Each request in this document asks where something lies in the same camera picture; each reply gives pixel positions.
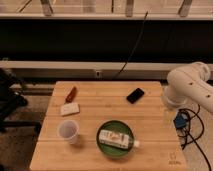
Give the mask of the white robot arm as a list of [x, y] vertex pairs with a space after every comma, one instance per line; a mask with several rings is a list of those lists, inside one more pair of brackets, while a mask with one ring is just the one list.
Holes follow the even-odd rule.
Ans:
[[177, 109], [191, 99], [213, 114], [213, 86], [207, 83], [210, 76], [210, 68], [203, 62], [171, 70], [162, 94], [163, 103], [169, 109]]

